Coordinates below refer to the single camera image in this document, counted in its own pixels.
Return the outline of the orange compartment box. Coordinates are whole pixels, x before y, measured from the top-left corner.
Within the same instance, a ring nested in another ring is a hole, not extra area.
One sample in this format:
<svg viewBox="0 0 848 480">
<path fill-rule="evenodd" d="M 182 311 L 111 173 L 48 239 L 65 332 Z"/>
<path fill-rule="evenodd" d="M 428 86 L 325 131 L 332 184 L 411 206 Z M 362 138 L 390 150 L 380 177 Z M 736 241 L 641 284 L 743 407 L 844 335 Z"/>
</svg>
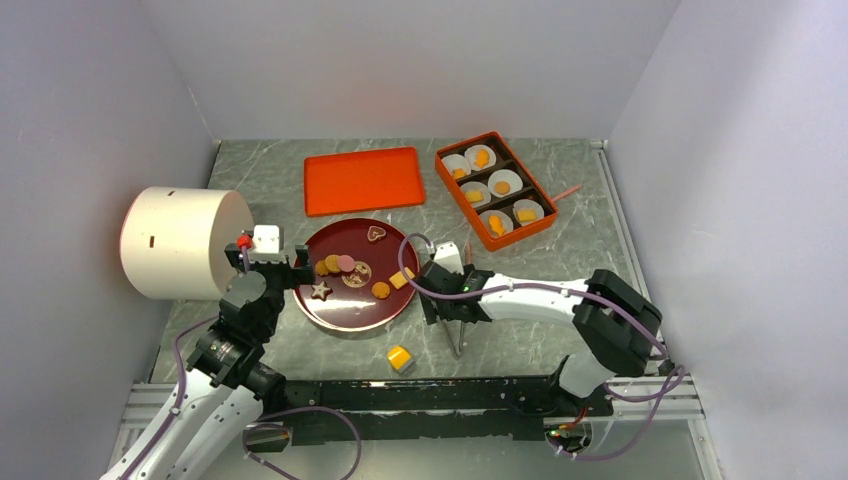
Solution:
<svg viewBox="0 0 848 480">
<path fill-rule="evenodd" d="M 552 198 L 497 132 L 439 149 L 434 168 L 491 252 L 548 229 L 558 217 Z"/>
</svg>

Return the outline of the dark red round plate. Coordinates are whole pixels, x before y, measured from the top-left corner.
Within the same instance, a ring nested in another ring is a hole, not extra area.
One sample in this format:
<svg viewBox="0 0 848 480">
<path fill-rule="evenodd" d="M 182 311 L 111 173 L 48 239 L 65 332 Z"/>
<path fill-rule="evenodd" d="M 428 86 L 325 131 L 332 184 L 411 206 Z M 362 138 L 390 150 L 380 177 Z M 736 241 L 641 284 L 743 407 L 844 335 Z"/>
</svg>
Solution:
<svg viewBox="0 0 848 480">
<path fill-rule="evenodd" d="M 367 230 L 372 225 L 384 228 L 386 237 L 369 243 Z M 314 323 L 341 332 L 362 332 L 389 323 L 416 296 L 408 284 L 400 290 L 389 284 L 389 277 L 401 270 L 397 254 L 404 238 L 396 227 L 370 218 L 339 220 L 321 228 L 306 241 L 312 264 L 330 254 L 350 255 L 356 260 L 356 268 L 350 273 L 316 277 L 316 283 L 327 281 L 334 290 L 324 302 L 310 298 L 310 285 L 295 290 L 298 307 Z M 376 282 L 385 282 L 392 288 L 387 299 L 372 295 Z"/>
</svg>

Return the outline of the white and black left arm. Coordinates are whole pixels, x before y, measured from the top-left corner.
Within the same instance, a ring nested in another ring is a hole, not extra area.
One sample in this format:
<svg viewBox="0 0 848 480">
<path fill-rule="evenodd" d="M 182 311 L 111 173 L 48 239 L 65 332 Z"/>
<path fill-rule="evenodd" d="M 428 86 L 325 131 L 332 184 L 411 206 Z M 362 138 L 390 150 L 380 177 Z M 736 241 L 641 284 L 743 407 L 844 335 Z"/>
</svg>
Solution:
<svg viewBox="0 0 848 480">
<path fill-rule="evenodd" d="M 297 262 L 278 248 L 226 247 L 238 273 L 201 322 L 205 333 L 186 359 L 178 382 L 135 443 L 105 473 L 107 479 L 196 479 L 249 424 L 278 417 L 286 405 L 284 375 L 261 361 L 275 334 L 284 291 L 315 280 L 307 246 Z"/>
</svg>

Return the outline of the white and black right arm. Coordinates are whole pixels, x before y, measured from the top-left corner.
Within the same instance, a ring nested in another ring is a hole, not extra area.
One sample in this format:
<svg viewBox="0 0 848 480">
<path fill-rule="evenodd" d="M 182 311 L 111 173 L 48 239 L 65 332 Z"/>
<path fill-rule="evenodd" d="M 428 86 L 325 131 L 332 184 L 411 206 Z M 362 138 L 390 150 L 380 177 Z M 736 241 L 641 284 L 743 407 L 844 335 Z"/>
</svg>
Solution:
<svg viewBox="0 0 848 480">
<path fill-rule="evenodd" d="M 549 389 L 552 407 L 564 415 L 576 413 L 608 380 L 638 377 L 654 354 L 667 353 L 658 337 L 659 309 L 610 270 L 542 281 L 472 266 L 456 273 L 429 261 L 412 286 L 430 302 L 430 323 L 522 320 L 573 329 L 584 349 L 561 361 Z"/>
</svg>

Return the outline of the round tan cookie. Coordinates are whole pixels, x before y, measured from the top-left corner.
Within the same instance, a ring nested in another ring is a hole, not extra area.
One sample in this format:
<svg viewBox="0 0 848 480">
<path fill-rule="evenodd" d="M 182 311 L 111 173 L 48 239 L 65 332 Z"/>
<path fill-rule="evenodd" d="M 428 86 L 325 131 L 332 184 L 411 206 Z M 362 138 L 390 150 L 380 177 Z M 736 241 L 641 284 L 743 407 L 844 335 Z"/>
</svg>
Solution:
<svg viewBox="0 0 848 480">
<path fill-rule="evenodd" d="M 500 180 L 493 184 L 492 193 L 498 197 L 504 197 L 514 191 L 512 185 L 508 181 Z"/>
</svg>

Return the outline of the metal tongs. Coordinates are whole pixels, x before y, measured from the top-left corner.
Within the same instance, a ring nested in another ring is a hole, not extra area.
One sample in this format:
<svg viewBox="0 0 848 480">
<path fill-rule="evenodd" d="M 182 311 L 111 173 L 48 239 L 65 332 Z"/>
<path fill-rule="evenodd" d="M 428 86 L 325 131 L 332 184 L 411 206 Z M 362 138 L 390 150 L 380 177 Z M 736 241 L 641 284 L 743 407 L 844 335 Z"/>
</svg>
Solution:
<svg viewBox="0 0 848 480">
<path fill-rule="evenodd" d="M 462 357 L 465 346 L 465 324 L 463 322 L 446 320 L 440 320 L 439 324 L 443 329 L 451 354 L 455 359 L 459 360 Z"/>
</svg>

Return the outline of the fish shaped orange cookie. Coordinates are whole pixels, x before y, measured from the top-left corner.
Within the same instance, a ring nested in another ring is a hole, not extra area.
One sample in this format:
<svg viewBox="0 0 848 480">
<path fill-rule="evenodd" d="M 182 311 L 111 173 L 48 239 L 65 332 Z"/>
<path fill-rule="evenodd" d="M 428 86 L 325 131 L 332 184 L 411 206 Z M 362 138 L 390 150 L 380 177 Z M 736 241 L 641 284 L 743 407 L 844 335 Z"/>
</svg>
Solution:
<svg viewBox="0 0 848 480">
<path fill-rule="evenodd" d="M 500 237 L 506 232 L 503 221 L 498 216 L 490 216 L 488 224 L 495 237 Z"/>
</svg>

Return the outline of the orange box lid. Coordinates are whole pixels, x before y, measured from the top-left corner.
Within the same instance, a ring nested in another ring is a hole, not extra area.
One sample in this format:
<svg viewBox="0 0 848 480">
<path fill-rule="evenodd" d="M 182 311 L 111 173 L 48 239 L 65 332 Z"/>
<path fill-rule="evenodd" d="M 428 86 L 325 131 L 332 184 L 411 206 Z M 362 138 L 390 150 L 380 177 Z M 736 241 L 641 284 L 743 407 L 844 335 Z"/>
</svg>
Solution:
<svg viewBox="0 0 848 480">
<path fill-rule="evenodd" d="M 427 198 L 411 146 L 308 157 L 303 190 L 308 217 L 412 207 Z"/>
</svg>

